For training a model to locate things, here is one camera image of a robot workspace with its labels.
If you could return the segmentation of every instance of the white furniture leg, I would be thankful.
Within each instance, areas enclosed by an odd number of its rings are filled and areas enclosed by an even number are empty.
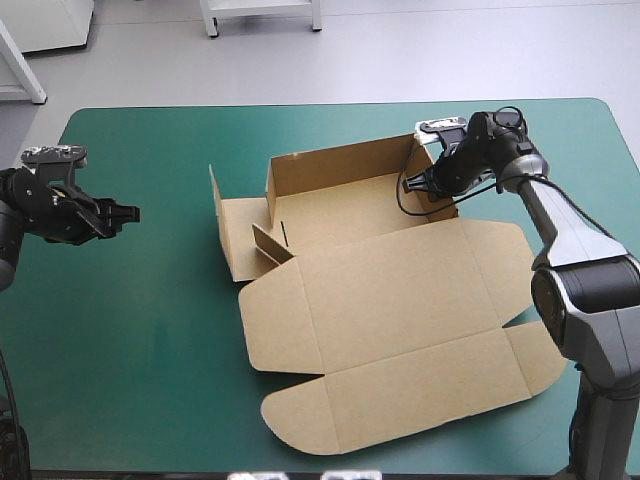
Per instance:
[[[322,0],[311,0],[311,21],[314,32],[322,30]]]
[[[30,99],[33,103],[44,103],[47,94],[38,82],[29,64],[22,56],[18,46],[9,35],[9,31],[0,20],[0,55],[22,86],[24,96],[20,96],[20,89],[16,86],[0,87],[0,99],[5,100]]]
[[[200,10],[202,10],[202,18],[204,19],[204,26],[207,29],[207,35],[212,38],[218,36],[218,22],[211,15],[209,8],[209,0],[200,0]]]

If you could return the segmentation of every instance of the silver robotic arm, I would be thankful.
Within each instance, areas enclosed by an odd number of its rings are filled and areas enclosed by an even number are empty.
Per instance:
[[[488,178],[519,195],[543,241],[533,262],[534,304],[561,354],[581,371],[569,466],[559,475],[623,480],[640,397],[640,264],[553,182],[518,109],[425,122],[438,161],[405,191],[457,196]]]

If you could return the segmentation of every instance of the white cabinet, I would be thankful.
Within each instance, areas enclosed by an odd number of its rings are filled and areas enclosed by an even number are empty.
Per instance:
[[[93,0],[0,0],[0,19],[22,52],[87,43]]]

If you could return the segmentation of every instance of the white shelf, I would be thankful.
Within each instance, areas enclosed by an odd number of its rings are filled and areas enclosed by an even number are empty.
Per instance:
[[[200,0],[202,18],[210,37],[218,36],[219,18],[250,15],[306,14],[312,19],[313,30],[322,30],[322,0]]]
[[[0,100],[44,103],[47,95],[0,20]]]
[[[278,3],[274,0],[209,0],[209,10],[216,18],[311,13],[311,1],[285,0]]]

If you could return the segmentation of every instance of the cardboard flap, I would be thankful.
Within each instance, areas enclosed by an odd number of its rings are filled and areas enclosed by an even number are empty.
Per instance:
[[[346,453],[469,415],[526,400],[559,377],[565,361],[541,337],[541,322],[511,337],[500,328],[327,375],[265,398],[262,415],[292,447],[317,455]],[[523,374],[519,362],[538,347],[549,368]]]
[[[284,197],[397,173],[413,144],[413,134],[406,134],[274,157],[267,196]]]
[[[291,260],[293,258],[293,254],[285,246],[280,244],[271,235],[260,228],[259,225],[254,223],[252,228],[256,246],[275,263],[281,265],[287,260]]]
[[[273,372],[324,373],[297,260],[247,287],[239,303],[251,365]]]
[[[492,223],[487,228],[485,221],[464,219],[461,225],[500,325],[504,325],[531,304],[533,253],[524,232],[513,223]]]
[[[498,328],[531,303],[526,250],[515,226],[452,219],[296,257],[241,292],[251,363],[330,373]]]
[[[253,280],[264,275],[276,264],[256,249],[251,225],[254,223],[262,226],[270,225],[266,199],[223,199],[211,165],[209,174],[220,243],[233,280],[235,282]]]
[[[505,329],[532,396],[544,392],[562,375],[567,361],[542,322]]]
[[[315,455],[340,452],[324,378],[272,393],[260,411],[269,428],[294,448]]]

